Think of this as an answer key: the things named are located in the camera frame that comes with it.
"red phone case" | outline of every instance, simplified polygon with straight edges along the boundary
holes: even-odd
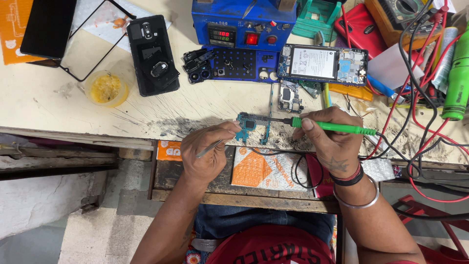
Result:
[[[387,50],[381,32],[379,32],[379,28],[368,9],[366,9],[365,4],[358,4],[348,11],[346,16],[350,43],[357,48],[367,49],[370,60]],[[343,24],[343,17],[341,16],[335,21],[334,27],[342,36],[346,37]]]

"hand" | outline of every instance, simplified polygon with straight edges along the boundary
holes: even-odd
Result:
[[[225,143],[232,140],[241,131],[239,121],[226,121],[192,132],[182,140],[181,157],[187,180],[208,185],[227,164]],[[196,155],[210,144],[223,140],[204,156]]]
[[[302,118],[301,128],[295,129],[293,139],[299,139],[306,134],[316,147],[319,161],[332,175],[337,178],[352,176],[358,168],[358,152],[363,135],[324,131],[314,120],[361,127],[363,127],[363,120],[357,116],[350,116],[335,106],[304,113],[300,117]]]

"jeans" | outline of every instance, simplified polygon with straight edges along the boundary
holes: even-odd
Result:
[[[221,239],[257,225],[290,225],[318,237],[327,245],[332,238],[335,216],[312,212],[200,204],[194,221],[196,237]],[[206,253],[201,252],[202,264]]]

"blue handle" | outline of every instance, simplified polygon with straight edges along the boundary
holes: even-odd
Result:
[[[391,97],[394,94],[393,90],[389,89],[386,85],[380,83],[379,81],[377,81],[375,78],[371,77],[370,75],[368,75],[368,80],[370,81],[370,84],[371,86],[373,86],[373,88],[380,91],[386,97]]]

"knob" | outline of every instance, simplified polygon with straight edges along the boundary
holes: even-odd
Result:
[[[270,44],[274,44],[276,41],[277,41],[277,37],[276,37],[276,36],[269,36],[269,37],[267,37],[267,42],[269,42]]]

